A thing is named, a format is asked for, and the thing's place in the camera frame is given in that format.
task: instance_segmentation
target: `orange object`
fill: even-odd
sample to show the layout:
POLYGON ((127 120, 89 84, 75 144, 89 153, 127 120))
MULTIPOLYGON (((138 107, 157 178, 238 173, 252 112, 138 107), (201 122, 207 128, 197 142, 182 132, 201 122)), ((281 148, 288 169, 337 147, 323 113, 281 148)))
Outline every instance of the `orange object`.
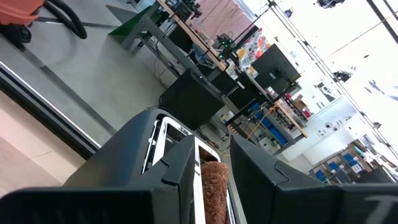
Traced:
POLYGON ((0 24, 28 26, 39 17, 44 0, 0 0, 0 24))

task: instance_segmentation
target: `computer monitor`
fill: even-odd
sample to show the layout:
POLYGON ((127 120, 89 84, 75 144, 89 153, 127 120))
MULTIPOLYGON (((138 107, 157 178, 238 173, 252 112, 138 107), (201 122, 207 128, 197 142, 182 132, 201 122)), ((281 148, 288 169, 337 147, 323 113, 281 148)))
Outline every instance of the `computer monitor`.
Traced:
POLYGON ((276 44, 266 50, 252 63, 252 66, 259 73, 255 78, 258 84, 263 88, 271 86, 278 94, 288 88, 290 82, 300 78, 296 68, 276 44), (283 75, 276 74, 275 71, 278 69, 282 71, 283 75))

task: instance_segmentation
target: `gray floor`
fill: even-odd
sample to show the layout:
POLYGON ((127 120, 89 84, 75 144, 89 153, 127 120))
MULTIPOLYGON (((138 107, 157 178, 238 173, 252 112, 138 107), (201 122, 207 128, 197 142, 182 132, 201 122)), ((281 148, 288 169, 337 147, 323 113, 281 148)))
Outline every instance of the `gray floor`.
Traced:
MULTIPOLYGON (((82 22, 116 27, 121 22, 106 5, 139 12, 154 0, 134 5, 125 0, 64 1, 82 22)), ((54 18, 45 9, 40 16, 54 18)), ((0 36, 0 61, 102 145, 133 116, 158 105, 164 92, 154 76, 154 67, 157 75, 165 67, 159 61, 154 65, 156 57, 146 47, 123 50, 120 40, 108 35, 114 27, 86 26, 88 38, 81 40, 63 24, 34 22, 30 28, 32 41, 25 44, 24 52, 0 36)), ((169 85, 175 77, 166 70, 162 79, 169 85)), ((204 132, 223 145, 220 150, 228 148, 219 129, 209 125, 204 132)), ((223 160, 230 164, 228 156, 223 160)))

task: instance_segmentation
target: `concrete floor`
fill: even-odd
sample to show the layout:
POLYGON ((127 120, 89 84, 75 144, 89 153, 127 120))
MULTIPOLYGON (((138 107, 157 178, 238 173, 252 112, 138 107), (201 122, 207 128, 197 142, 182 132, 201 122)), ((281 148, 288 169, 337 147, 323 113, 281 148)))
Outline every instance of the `concrete floor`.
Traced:
MULTIPOLYGON (((154 0, 142 0, 134 6, 125 0, 64 1, 82 22, 103 27, 86 26, 88 38, 81 40, 63 24, 34 22, 29 29, 32 41, 25 44, 25 51, 0 36, 0 61, 103 145, 133 116, 158 105, 165 90, 154 76, 154 67, 157 75, 165 67, 159 61, 154 65, 156 56, 148 48, 127 52, 119 39, 108 35, 121 22, 106 5, 139 12, 154 0)), ((54 18, 45 9, 40 16, 54 18)), ((169 85, 175 77, 166 70, 162 79, 169 85)), ((224 134, 219 129, 208 125, 204 132, 223 144, 224 134)), ((228 146, 227 142, 220 150, 228 146)), ((223 160, 230 164, 228 156, 223 160)))

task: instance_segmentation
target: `black hose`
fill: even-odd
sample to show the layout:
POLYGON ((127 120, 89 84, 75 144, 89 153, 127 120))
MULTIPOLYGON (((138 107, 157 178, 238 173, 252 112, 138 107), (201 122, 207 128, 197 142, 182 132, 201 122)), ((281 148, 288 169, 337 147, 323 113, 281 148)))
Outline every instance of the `black hose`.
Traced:
POLYGON ((72 30, 78 37, 81 39, 87 38, 86 29, 83 27, 79 17, 73 12, 73 10, 67 6, 61 0, 46 0, 44 2, 44 7, 49 10, 55 17, 57 17, 61 22, 65 24, 67 28, 72 30), (72 21, 70 21, 66 16, 62 14, 57 8, 60 8, 66 15, 70 17, 72 21))

